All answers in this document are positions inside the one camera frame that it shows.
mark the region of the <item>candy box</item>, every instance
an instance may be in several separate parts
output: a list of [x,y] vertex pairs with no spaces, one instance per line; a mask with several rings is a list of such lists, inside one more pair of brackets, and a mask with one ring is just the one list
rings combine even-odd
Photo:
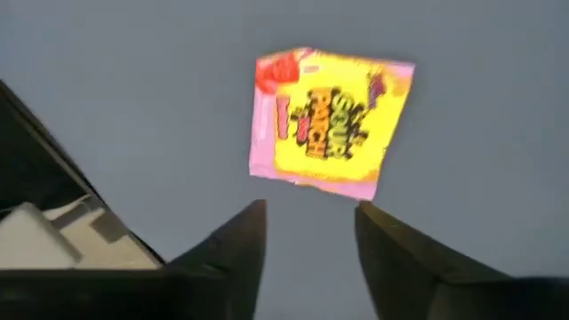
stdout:
[[413,70],[310,48],[258,59],[250,174],[372,199]]

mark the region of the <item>sour patch logo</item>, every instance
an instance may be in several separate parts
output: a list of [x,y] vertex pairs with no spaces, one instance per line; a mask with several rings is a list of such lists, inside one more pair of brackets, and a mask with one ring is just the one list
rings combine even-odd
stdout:
[[362,145],[368,131],[360,130],[368,110],[356,104],[351,95],[339,88],[316,88],[308,93],[304,108],[296,108],[291,120],[296,121],[296,142],[306,146],[306,155],[327,159],[351,159],[350,148]]

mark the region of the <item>yellow label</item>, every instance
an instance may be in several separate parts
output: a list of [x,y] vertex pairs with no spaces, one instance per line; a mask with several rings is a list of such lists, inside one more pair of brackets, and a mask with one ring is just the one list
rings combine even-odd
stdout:
[[315,52],[276,92],[275,167],[329,181],[375,181],[411,75],[387,62]]

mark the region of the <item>gray background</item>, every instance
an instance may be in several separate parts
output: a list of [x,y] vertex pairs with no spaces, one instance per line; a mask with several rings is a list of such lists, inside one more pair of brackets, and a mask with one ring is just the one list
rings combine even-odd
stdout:
[[254,59],[411,60],[374,202],[511,275],[569,276],[566,1],[0,1],[0,76],[167,259],[269,205],[259,319],[371,319],[356,201],[248,176]]

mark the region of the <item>sour patch candy box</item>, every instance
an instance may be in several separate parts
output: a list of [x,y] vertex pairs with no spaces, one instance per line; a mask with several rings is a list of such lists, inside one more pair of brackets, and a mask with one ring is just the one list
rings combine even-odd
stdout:
[[372,199],[413,70],[309,48],[258,59],[250,174]]

